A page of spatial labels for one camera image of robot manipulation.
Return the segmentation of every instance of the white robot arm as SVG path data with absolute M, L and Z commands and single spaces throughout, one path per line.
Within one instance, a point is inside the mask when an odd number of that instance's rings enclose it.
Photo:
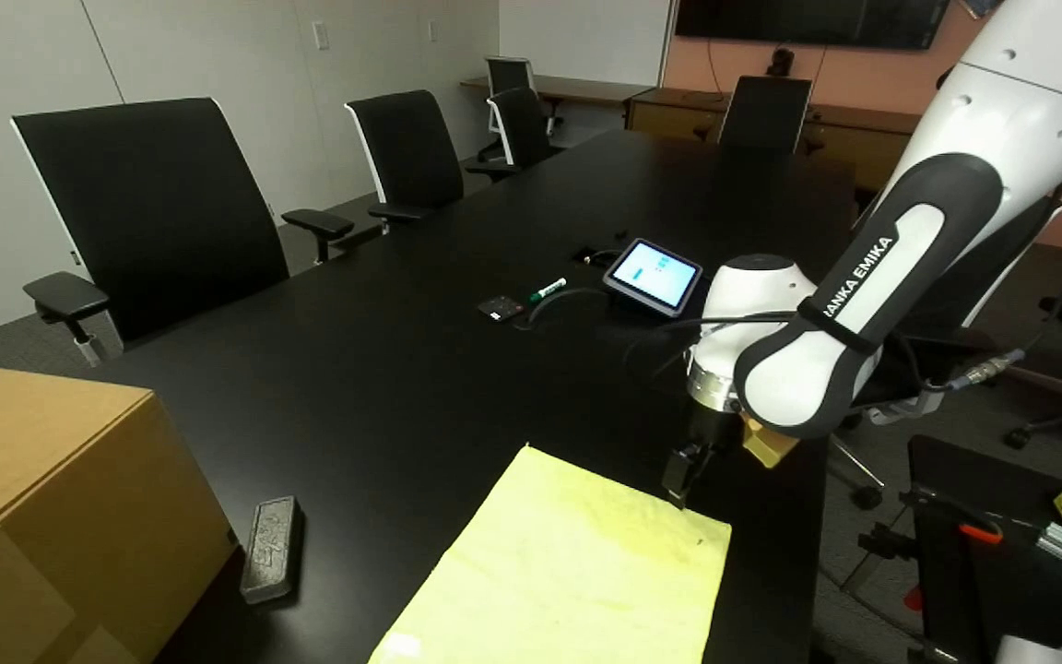
M 788 325 L 729 356 L 739 404 L 825 435 L 921 291 L 1060 184 L 1062 0 L 1010 0 L 940 83 L 844 258 Z

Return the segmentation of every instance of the tablet screen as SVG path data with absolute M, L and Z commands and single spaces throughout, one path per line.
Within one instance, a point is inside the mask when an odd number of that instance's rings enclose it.
M 680 318 L 697 276 L 697 260 L 640 238 L 626 255 L 613 260 L 605 282 L 667 318 Z

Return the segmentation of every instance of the yellow paper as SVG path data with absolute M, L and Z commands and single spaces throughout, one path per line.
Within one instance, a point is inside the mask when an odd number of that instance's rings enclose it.
M 524 447 L 373 664 L 694 664 L 726 542 L 720 520 Z

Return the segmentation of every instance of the chair backrest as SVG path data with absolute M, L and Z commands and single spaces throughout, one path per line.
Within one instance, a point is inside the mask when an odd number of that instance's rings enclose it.
M 375 194 L 390 207 L 452 207 L 465 194 L 460 163 L 432 90 L 348 103 Z
M 530 89 L 493 90 L 490 115 L 500 119 L 501 156 L 517 170 L 530 170 L 549 159 L 557 147 L 548 140 L 549 115 Z
M 507 89 L 536 89 L 530 60 L 486 60 L 490 94 Z
M 273 215 L 213 100 L 15 119 L 122 340 L 283 280 Z
M 797 78 L 743 78 L 720 143 L 797 156 L 813 83 Z

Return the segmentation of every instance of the floor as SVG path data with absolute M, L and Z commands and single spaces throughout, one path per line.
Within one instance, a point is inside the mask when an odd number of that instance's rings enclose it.
M 283 229 L 292 267 L 315 260 L 305 234 Z M 1018 421 L 1062 410 L 1062 325 L 1044 319 L 1042 296 L 1062 286 L 1062 252 L 1034 252 L 992 304 L 981 313 L 978 331 L 999 341 L 1034 345 L 1026 376 L 1007 376 L 974 392 L 959 392 L 940 414 L 900 421 L 889 429 L 850 431 L 844 443 L 889 483 L 884 501 L 871 511 L 852 506 L 852 485 L 839 469 L 825 494 L 822 568 L 818 568 L 818 643 L 841 664 L 895 664 L 909 661 L 921 633 L 921 618 L 904 604 L 915 585 L 910 559 L 868 559 L 857 537 L 874 523 L 910 533 L 910 511 L 900 506 L 909 485 L 909 438 L 936 435 L 1015 464 L 1062 475 L 1062 435 L 1036 435 L 1026 449 L 1004 447 L 1004 431 Z M 23 318 L 0 328 L 0 365 L 74 373 L 82 356 L 61 328 Z

